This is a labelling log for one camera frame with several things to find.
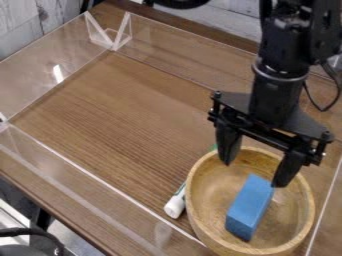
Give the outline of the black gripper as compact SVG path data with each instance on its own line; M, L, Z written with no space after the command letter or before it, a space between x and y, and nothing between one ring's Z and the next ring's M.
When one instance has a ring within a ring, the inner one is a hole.
M299 107L307 89L307 65L275 68L252 65L253 81L248 94L215 91L208 120L213 123L217 155L229 165L244 136L284 152L271 186L286 187L302 166L318 165L332 134Z

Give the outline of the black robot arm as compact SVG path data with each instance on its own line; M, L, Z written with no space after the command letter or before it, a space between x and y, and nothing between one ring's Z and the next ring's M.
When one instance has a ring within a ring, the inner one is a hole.
M302 167L320 163L334 140L300 109L299 98L308 92L311 66L338 77L327 59L340 51L339 10L339 0L260 0L261 40L251 92L215 91L211 96L208 120L220 161L235 160L244 136L283 151L271 181L277 188L290 184Z

